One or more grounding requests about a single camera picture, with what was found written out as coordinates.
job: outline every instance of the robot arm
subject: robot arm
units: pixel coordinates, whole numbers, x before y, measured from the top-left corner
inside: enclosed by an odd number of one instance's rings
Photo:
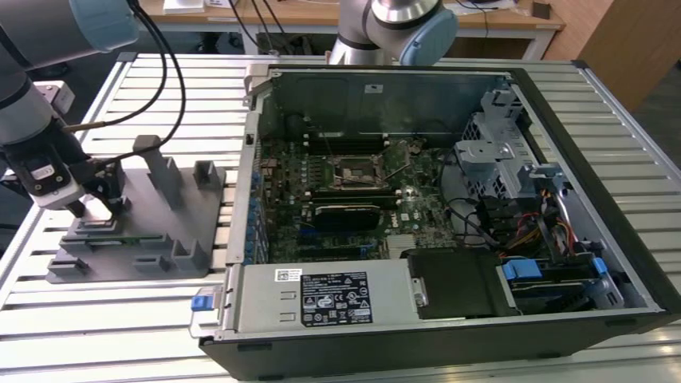
[[[455,40],[459,21],[442,0],[344,0],[336,65],[434,65]]]
[[[90,156],[26,71],[138,40],[126,0],[0,2],[0,152],[35,202],[71,206],[87,192],[71,166]]]

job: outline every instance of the metal slatted table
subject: metal slatted table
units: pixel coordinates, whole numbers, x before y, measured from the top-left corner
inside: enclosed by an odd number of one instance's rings
[[[205,279],[51,285],[47,265],[71,224],[66,211],[34,207],[0,262],[0,382],[166,381],[230,382],[189,334],[190,298],[199,287],[222,283],[230,238],[231,204],[245,131],[243,76],[258,56],[182,55],[189,83],[189,114],[163,152],[179,166],[215,160],[229,170],[215,240],[214,273]],[[287,57],[286,63],[323,63]],[[584,155],[622,206],[675,286],[681,288],[681,176],[670,158],[587,69],[567,62],[462,61],[440,65],[523,66],[536,81]],[[135,111],[161,83],[162,61],[143,54],[119,62],[86,121],[111,120]],[[139,134],[165,136],[181,104],[178,79],[162,100],[125,125],[83,135],[95,156],[127,152]],[[551,149],[536,139],[548,159]],[[143,167],[142,159],[125,162]],[[302,381],[681,381],[679,323],[627,335],[543,361],[507,361],[438,369],[412,369]]]

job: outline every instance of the wooden table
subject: wooden table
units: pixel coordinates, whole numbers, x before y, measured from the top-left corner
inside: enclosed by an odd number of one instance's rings
[[[263,0],[256,0],[263,18],[271,32],[278,32],[275,19],[267,11]],[[279,21],[288,33],[296,34],[336,34],[339,25],[339,6],[332,0],[268,0]],[[147,12],[159,23],[162,30],[195,32],[242,32],[234,10],[207,7],[202,14],[163,14],[163,0],[141,1]],[[520,0],[520,7],[530,8],[531,0]],[[241,0],[237,11],[251,35],[263,33],[260,18],[252,0]],[[488,12],[488,28],[483,14],[459,16],[459,37],[463,38],[520,38],[531,40],[524,59],[542,60],[555,33],[563,29],[563,20],[552,13],[552,19],[544,20],[526,16],[512,10]],[[246,54],[258,54],[258,47],[245,39]]]

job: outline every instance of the warning label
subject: warning label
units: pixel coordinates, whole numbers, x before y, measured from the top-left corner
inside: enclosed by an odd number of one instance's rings
[[[302,275],[300,291],[306,327],[374,322],[366,272]]]

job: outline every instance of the blue drive latch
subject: blue drive latch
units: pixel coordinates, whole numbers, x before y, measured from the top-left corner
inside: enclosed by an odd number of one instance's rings
[[[542,278],[540,266],[535,259],[511,259],[502,270],[508,281],[516,279]]]
[[[193,297],[193,311],[213,311],[214,310],[214,296],[197,295]]]

